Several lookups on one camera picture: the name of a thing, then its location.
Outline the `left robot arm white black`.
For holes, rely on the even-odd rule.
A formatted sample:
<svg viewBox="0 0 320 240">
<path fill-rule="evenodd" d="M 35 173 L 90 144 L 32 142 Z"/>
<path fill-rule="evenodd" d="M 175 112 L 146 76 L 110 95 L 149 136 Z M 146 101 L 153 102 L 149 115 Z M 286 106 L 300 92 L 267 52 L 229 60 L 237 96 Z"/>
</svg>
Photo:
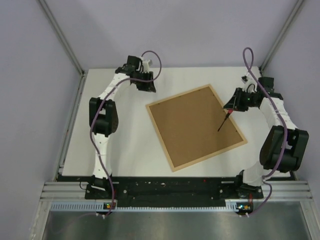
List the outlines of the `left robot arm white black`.
<svg viewBox="0 0 320 240">
<path fill-rule="evenodd" d="M 150 70 L 152 61 L 143 56 L 127 57 L 118 67 L 111 82 L 97 96 L 89 100 L 90 141 L 95 151 L 93 180 L 89 183 L 102 198 L 109 198 L 114 191 L 111 182 L 111 160 L 108 156 L 108 141 L 119 125 L 116 97 L 122 84 L 134 84 L 139 91 L 155 93 L 154 73 Z"/>
</svg>

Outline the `pink handled screwdriver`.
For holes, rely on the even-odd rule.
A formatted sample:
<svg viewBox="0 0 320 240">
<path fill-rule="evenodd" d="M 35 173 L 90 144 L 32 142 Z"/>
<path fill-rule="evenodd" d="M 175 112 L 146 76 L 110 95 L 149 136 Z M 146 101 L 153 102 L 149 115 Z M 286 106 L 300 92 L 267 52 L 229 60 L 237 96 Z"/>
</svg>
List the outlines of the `pink handled screwdriver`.
<svg viewBox="0 0 320 240">
<path fill-rule="evenodd" d="M 218 130 L 217 130 L 218 132 L 221 130 L 221 128 L 223 127 L 224 123 L 227 121 L 227 119 L 230 117 L 230 115 L 231 115 L 232 113 L 233 113 L 233 110 L 232 110 L 232 109 L 229 109 L 229 110 L 227 111 L 227 114 L 225 115 L 223 122 L 221 123 L 220 127 L 219 127 Z"/>
</svg>

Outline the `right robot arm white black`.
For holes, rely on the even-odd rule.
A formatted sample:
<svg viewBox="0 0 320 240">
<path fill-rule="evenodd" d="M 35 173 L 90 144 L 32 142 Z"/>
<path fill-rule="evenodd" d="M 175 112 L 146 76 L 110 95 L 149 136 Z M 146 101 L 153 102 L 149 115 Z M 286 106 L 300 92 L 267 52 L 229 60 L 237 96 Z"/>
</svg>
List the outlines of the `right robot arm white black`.
<svg viewBox="0 0 320 240">
<path fill-rule="evenodd" d="M 297 171 L 302 163 L 309 133 L 299 129 L 284 107 L 283 96 L 275 92 L 274 78 L 259 77 L 258 82 L 248 82 L 237 87 L 223 106 L 227 116 L 232 112 L 246 112 L 258 108 L 265 117 L 269 133 L 261 147 L 259 160 L 240 172 L 242 180 L 233 185 L 233 192 L 245 198 L 252 187 L 260 187 L 275 173 Z"/>
</svg>

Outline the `wooden photo frame brown back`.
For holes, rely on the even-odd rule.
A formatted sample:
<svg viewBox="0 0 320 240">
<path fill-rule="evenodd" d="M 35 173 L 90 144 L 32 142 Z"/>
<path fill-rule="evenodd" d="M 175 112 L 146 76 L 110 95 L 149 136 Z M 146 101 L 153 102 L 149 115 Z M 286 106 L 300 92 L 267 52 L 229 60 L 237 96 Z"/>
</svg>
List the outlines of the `wooden photo frame brown back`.
<svg viewBox="0 0 320 240">
<path fill-rule="evenodd" d="M 188 90 L 146 105 L 161 147 L 173 172 L 247 144 L 210 85 Z"/>
</svg>

